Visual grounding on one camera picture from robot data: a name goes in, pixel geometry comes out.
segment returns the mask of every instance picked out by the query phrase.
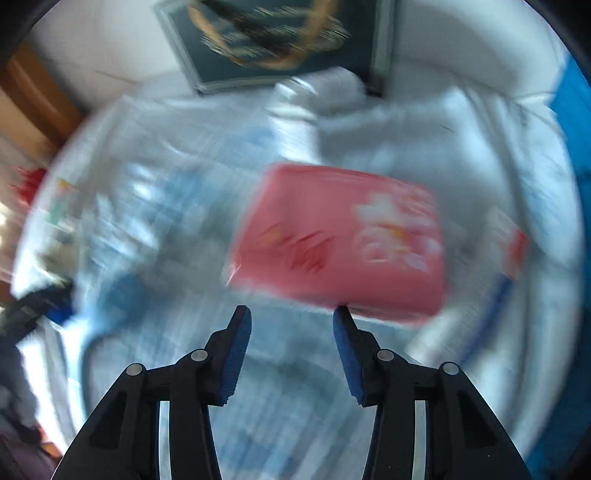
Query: white wall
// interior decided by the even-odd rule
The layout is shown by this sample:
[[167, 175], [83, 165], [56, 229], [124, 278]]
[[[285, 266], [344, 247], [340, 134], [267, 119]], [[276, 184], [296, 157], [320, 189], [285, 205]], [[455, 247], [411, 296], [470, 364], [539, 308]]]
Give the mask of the white wall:
[[[152, 11], [158, 1], [61, 0], [31, 38], [67, 90], [96, 108], [135, 82], [180, 68]], [[400, 56], [529, 103], [551, 96], [566, 55], [523, 0], [402, 0], [398, 23]]]

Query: blue fabric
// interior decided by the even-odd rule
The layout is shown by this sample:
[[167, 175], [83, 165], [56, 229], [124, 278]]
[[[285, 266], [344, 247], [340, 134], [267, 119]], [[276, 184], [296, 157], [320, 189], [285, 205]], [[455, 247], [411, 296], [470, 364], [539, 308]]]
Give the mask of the blue fabric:
[[591, 425], [591, 87], [570, 59], [551, 105], [564, 132], [579, 185], [586, 237], [584, 313], [579, 348], [564, 393], [548, 427], [527, 459], [534, 480], [546, 480], [564, 469]]

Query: red object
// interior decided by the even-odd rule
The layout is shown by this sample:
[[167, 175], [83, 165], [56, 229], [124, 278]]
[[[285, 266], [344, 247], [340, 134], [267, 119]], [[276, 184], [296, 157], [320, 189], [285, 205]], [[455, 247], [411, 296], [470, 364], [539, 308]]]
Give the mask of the red object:
[[19, 202], [27, 207], [28, 210], [33, 204], [37, 189], [41, 185], [47, 170], [44, 168], [38, 168], [36, 170], [19, 168], [18, 171], [22, 175], [22, 184], [20, 186], [15, 186], [14, 189], [17, 193]]
[[421, 323], [444, 301], [433, 195], [332, 167], [267, 173], [230, 253], [231, 285], [385, 320]]

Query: pink box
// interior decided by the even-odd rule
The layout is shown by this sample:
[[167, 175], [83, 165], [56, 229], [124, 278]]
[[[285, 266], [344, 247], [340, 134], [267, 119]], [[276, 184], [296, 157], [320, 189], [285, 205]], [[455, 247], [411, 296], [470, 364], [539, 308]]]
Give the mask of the pink box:
[[273, 166], [230, 253], [229, 284], [422, 323], [444, 302], [433, 194], [333, 167]]

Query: wooden furniture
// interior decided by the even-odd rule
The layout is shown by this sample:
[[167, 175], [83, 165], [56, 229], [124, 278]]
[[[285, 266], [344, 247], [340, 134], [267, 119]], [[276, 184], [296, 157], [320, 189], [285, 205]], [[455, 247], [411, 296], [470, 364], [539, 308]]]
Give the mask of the wooden furniture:
[[0, 72], [0, 127], [29, 158], [47, 163], [82, 121], [30, 45], [21, 43]]

